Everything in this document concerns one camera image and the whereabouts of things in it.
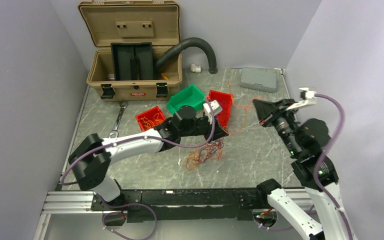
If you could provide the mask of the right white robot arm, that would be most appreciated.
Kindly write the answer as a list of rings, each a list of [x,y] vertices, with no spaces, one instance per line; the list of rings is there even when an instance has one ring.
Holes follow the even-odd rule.
[[[298,125],[294,113],[304,107],[314,105],[316,98],[332,102],[338,109],[339,122],[327,143],[320,144],[312,136],[305,124]],[[273,178],[256,187],[255,200],[262,207],[273,207],[289,222],[304,240],[355,240],[341,199],[339,177],[333,162],[327,157],[345,123],[345,111],[335,99],[316,94],[315,98],[282,99],[270,102],[253,100],[259,124],[274,127],[287,147],[292,159],[293,173],[310,196],[319,222],[304,211],[288,196],[286,190]]]

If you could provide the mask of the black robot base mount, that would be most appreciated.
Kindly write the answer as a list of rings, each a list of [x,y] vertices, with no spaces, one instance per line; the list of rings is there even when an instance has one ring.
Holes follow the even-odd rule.
[[[124,189],[128,223],[159,221],[236,219],[251,221],[251,212],[267,211],[270,205],[254,188]]]

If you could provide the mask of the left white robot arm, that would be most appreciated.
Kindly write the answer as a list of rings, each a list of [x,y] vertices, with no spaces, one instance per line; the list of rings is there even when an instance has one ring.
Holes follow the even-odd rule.
[[[213,100],[204,103],[204,115],[197,117],[194,107],[182,106],[163,123],[141,133],[117,138],[100,138],[96,133],[87,136],[69,156],[69,167],[63,177],[73,172],[75,183],[82,191],[93,191],[111,210],[124,203],[122,189],[107,175],[111,164],[146,153],[159,153],[182,147],[183,137],[203,136],[206,143],[227,136],[219,124],[220,104]]]

